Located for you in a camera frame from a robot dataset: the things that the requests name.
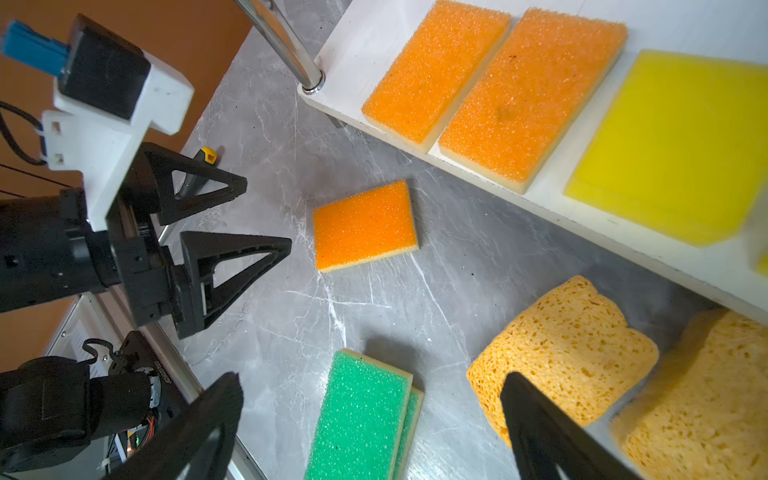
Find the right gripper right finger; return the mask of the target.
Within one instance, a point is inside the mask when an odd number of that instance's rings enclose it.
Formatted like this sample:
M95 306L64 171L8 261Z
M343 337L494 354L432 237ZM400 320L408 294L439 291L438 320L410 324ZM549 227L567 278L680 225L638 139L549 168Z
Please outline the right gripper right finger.
M522 479L636 479L519 372L506 376L500 401Z

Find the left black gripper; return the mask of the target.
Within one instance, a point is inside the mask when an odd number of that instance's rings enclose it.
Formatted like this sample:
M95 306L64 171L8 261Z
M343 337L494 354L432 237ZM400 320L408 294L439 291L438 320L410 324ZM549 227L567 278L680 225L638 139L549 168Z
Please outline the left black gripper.
M284 237L184 231L183 264L160 246L161 225L245 193L247 180L155 143L138 148L107 228L94 231L85 193L1 203L1 309L9 312L84 292L123 285L137 326L169 315L181 338L211 326L259 278L285 260Z

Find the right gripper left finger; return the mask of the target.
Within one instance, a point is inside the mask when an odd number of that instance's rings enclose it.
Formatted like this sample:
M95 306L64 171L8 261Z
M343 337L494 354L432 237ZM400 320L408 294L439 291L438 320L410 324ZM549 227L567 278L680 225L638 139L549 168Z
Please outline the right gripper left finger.
M223 479L232 458L244 394L227 372L108 479Z

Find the pale yellow sponge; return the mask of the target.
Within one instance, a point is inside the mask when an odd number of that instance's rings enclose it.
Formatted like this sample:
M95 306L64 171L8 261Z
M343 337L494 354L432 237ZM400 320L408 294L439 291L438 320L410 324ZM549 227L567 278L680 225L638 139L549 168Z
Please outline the pale yellow sponge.
M315 209L313 233L315 266L323 273L419 249L404 180Z

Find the orange sponge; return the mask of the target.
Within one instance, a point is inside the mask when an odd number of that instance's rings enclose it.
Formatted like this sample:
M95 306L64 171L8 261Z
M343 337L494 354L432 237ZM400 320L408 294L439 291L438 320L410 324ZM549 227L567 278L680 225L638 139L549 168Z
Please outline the orange sponge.
M528 9L440 136L441 153L525 193L627 38L623 23Z
M435 2L363 104L364 117L428 152L511 27L508 13Z

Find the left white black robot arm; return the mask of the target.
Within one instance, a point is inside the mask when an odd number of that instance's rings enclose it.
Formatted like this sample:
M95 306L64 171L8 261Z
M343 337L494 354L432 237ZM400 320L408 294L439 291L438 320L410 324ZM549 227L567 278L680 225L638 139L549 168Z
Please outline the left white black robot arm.
M85 292L124 288L136 327L173 320L186 338L210 327L290 253L287 238L186 231L183 262L155 228L229 202L244 177L153 143L139 147L98 231L80 189L1 204L1 308L10 312ZM74 459L93 441L124 440L144 427L136 453L112 479L221 479L237 442L239 378L227 373L194 400L168 376L142 332L108 351L109 372L91 368L104 341L83 342L81 361L45 356L1 376L1 471Z

